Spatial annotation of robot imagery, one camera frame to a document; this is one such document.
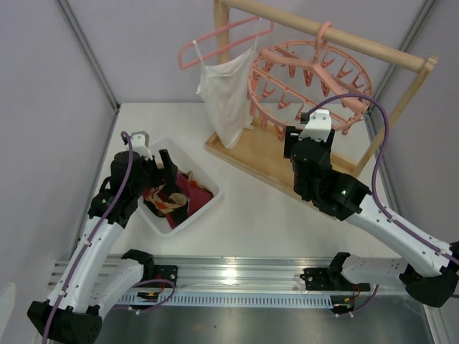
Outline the white plastic basket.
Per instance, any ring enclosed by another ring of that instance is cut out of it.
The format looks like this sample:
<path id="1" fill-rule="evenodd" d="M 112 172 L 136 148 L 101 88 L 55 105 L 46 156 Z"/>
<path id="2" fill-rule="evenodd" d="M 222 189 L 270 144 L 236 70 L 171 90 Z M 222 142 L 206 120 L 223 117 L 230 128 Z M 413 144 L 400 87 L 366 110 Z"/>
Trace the white plastic basket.
<path id="1" fill-rule="evenodd" d="M 144 191 L 138 201 L 138 212 L 157 235 L 171 237 L 210 210 L 221 198 L 222 187 L 172 139 L 162 137 L 146 145 L 159 168 L 164 167 L 160 151 L 166 150 L 178 171 L 174 184 Z"/>

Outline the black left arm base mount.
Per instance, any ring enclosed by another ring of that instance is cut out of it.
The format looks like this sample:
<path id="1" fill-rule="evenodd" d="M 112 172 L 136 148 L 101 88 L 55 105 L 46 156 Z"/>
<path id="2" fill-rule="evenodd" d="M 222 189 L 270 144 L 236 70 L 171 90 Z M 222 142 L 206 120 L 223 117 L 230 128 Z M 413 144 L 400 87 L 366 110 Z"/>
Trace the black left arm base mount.
<path id="1" fill-rule="evenodd" d="M 176 284 L 178 279 L 179 267 L 176 265 L 156 265 L 153 278 L 155 280 L 167 280 Z M 171 290 L 172 286 L 166 282 L 154 282 L 152 288 L 163 290 Z"/>

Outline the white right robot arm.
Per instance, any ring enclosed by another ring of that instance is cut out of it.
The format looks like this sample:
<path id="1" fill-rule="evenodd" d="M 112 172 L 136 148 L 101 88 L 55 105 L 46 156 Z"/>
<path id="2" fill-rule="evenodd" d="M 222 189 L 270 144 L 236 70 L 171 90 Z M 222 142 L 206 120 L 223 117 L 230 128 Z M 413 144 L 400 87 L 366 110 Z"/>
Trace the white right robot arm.
<path id="1" fill-rule="evenodd" d="M 303 270 L 307 290 L 349 291 L 370 285 L 404 288 L 430 307 L 442 307 L 458 286 L 458 243 L 440 243 L 385 205 L 378 206 L 364 183 L 335 171 L 330 152 L 334 133 L 317 142 L 289 126 L 285 158 L 293 168 L 293 190 L 320 212 L 356 226 L 398 253 L 399 258 L 366 258 L 339 252 L 327 268 Z"/>

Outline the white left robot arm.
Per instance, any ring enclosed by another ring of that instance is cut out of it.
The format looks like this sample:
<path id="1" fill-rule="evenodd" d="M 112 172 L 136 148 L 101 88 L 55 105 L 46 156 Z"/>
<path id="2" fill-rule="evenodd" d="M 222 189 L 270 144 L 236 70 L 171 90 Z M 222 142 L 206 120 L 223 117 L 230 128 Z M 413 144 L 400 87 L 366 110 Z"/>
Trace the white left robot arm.
<path id="1" fill-rule="evenodd" d="M 120 264 L 102 282 L 100 271 L 130 217 L 147 190 L 173 186 L 178 168 L 166 149 L 159 151 L 162 164 L 128 150 L 117 153 L 110 176 L 91 202 L 85 229 L 65 272 L 43 302 L 34 301 L 27 316 L 44 342 L 94 343 L 105 316 L 132 287 L 169 285 L 156 273 L 152 254 L 128 250 Z"/>

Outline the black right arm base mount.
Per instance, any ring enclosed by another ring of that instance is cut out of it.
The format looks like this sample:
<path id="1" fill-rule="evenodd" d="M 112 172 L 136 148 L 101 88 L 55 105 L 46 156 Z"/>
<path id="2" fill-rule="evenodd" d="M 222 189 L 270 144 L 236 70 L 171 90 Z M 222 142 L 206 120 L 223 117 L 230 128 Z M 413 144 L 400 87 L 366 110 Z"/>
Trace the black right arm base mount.
<path id="1" fill-rule="evenodd" d="M 331 268 L 305 268 L 299 277 L 310 291 L 344 291 L 340 272 Z"/>

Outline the beige argyle sock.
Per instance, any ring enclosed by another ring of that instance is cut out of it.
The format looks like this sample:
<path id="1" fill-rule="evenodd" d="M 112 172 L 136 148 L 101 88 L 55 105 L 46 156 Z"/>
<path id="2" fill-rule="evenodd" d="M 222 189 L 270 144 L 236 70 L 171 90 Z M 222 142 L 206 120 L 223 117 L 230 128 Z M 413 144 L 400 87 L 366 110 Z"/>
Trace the beige argyle sock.
<path id="1" fill-rule="evenodd" d="M 176 184 L 165 184 L 156 188 L 149 188 L 143 193 L 143 203 L 159 217 L 185 207 L 188 198 Z"/>

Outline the pink round clip hanger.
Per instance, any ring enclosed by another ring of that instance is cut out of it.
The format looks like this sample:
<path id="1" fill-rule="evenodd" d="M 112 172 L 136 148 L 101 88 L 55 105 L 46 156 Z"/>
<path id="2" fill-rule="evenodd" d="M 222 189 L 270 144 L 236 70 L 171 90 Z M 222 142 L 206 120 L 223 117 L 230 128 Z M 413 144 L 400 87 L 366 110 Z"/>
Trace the pink round clip hanger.
<path id="1" fill-rule="evenodd" d="M 356 93 L 341 100 L 346 115 L 331 112 L 332 128 L 342 135 L 363 119 L 369 107 L 364 95 L 373 93 L 372 81 L 364 66 L 348 52 L 325 39 L 329 21 L 323 23 L 312 40 L 289 40 L 260 50 L 249 71 L 247 99 L 249 114 L 263 128 L 272 125 L 282 138 L 292 120 L 281 119 L 280 111 L 293 103 L 299 108 L 294 117 L 334 95 Z"/>

